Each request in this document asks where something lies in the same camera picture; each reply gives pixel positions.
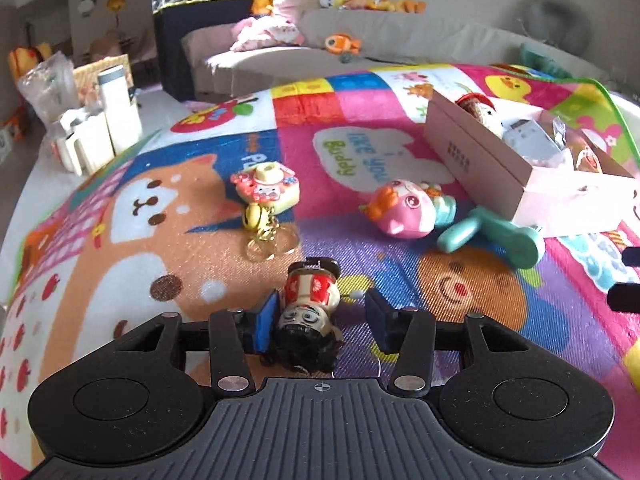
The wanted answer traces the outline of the beige sofa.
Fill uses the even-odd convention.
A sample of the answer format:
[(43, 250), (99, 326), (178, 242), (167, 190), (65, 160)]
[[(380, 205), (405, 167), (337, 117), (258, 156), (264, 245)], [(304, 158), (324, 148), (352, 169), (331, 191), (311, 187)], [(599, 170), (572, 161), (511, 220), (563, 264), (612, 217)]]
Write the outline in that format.
[[(572, 76), (608, 81), (599, 67), (536, 40), (475, 22), (430, 14), (312, 10), (297, 22), (300, 47), (224, 52), (206, 58), (193, 74), (196, 95), (244, 96), (280, 84), (341, 75), (376, 66), (462, 63), (518, 64), (520, 47), (552, 58)], [(358, 54), (336, 55), (324, 47), (334, 34), (361, 41)]]

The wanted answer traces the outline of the pink cardboard box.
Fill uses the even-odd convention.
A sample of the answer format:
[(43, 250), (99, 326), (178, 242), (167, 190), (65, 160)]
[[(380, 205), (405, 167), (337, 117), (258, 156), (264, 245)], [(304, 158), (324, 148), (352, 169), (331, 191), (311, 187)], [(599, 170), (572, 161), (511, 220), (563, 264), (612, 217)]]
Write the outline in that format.
[(597, 146), (600, 174), (533, 166), (438, 92), (424, 138), (474, 203), (544, 237), (613, 231), (632, 213), (639, 181)]

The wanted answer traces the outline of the pink plush toy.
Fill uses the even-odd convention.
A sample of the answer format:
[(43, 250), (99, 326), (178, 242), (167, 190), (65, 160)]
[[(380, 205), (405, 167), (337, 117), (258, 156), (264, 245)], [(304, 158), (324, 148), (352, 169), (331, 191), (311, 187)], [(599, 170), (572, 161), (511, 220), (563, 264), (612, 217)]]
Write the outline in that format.
[(265, 15), (244, 18), (232, 29), (232, 52), (246, 52), (270, 47), (300, 47), (305, 37), (297, 26), (284, 16)]

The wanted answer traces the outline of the orange fish plush toy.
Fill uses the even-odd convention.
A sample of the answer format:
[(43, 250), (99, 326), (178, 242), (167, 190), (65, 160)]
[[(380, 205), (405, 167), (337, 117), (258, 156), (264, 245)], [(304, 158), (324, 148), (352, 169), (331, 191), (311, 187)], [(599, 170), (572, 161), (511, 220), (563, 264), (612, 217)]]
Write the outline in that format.
[(361, 41), (346, 34), (334, 34), (324, 40), (324, 47), (332, 54), (358, 54)]

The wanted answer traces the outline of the teal toy hammer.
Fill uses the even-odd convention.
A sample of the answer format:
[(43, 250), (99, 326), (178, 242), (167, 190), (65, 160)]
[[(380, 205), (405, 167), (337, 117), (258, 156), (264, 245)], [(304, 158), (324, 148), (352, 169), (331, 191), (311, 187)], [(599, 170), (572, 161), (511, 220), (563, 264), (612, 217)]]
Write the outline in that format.
[(517, 226), (482, 206), (473, 208), (463, 220), (442, 232), (436, 245), (441, 252), (451, 254), (477, 234), (502, 247), (506, 258), (517, 269), (533, 268), (546, 252), (544, 239), (536, 229)]

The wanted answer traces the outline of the colourful cartoon play mat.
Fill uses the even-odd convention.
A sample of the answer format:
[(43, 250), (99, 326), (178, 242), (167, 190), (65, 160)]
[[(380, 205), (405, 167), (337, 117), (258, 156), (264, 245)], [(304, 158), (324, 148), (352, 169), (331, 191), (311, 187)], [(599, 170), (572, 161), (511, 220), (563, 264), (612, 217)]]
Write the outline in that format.
[[(639, 315), (606, 302), (639, 283), (639, 190), (613, 231), (544, 237), (517, 269), (477, 234), (401, 240), (361, 211), (393, 180), (471, 200), (424, 138), (434, 92), (484, 94), (531, 165), (639, 177), (634, 139), (597, 81), (495, 67), (385, 67), (201, 110), (119, 156), (23, 245), (1, 336), (6, 479), (634, 479)], [(253, 262), (230, 181), (280, 162), (300, 199), (289, 255)], [(337, 260), (331, 374), (245, 354), (236, 315), (308, 257)], [(416, 313), (399, 353), (364, 314), (376, 288)]]

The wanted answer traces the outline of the white bottle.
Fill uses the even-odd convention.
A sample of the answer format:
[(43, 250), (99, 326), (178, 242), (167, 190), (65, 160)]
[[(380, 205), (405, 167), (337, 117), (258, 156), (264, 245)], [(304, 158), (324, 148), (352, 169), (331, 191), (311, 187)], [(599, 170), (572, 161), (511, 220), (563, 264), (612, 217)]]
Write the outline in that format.
[(116, 155), (128, 150), (142, 136), (137, 103), (129, 94), (125, 67), (114, 65), (98, 73), (100, 99)]

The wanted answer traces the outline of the pink camera keychain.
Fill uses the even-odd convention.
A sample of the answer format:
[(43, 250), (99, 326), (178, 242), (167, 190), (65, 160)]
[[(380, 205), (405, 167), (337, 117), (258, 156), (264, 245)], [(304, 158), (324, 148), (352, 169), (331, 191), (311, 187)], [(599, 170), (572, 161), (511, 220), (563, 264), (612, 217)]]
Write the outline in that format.
[(292, 254), (299, 245), (299, 235), (279, 216), (299, 202), (296, 173), (280, 162), (258, 162), (232, 174), (230, 181), (246, 203), (242, 226), (250, 234), (245, 248), (247, 258), (261, 262)]

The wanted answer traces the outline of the black tank cabinet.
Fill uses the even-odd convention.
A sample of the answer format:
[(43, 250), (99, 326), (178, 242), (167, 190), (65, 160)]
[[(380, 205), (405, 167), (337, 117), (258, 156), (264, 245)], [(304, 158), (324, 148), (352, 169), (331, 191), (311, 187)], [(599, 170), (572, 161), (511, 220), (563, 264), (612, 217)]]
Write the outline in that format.
[(193, 74), (201, 62), (228, 50), (231, 27), (250, 16), (253, 0), (198, 0), (166, 4), (153, 15), (160, 82), (177, 101), (194, 100)]

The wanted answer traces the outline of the red hat knitted doll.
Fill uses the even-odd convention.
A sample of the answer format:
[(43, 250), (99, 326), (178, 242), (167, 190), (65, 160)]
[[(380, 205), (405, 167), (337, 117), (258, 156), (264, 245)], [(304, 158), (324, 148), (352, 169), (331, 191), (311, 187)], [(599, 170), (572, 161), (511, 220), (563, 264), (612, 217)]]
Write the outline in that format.
[(498, 138), (503, 137), (504, 127), (493, 102), (481, 93), (467, 93), (454, 101), (458, 107), (472, 115), (481, 125)]

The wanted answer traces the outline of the row of orange plush toys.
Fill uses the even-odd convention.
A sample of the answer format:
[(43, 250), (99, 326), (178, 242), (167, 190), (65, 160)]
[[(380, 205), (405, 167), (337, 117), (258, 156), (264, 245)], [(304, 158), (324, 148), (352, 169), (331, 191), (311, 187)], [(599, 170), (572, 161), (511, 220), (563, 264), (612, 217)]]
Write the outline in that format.
[(422, 0), (319, 0), (323, 9), (369, 10), (423, 14), (426, 3)]

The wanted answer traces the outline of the pink fish toy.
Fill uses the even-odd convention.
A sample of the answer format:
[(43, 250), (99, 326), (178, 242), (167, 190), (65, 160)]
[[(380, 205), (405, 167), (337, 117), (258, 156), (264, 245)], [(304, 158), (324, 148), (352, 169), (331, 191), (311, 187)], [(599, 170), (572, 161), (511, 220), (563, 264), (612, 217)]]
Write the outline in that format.
[(393, 180), (378, 188), (360, 211), (384, 234), (416, 240), (451, 226), (457, 201), (439, 184)]

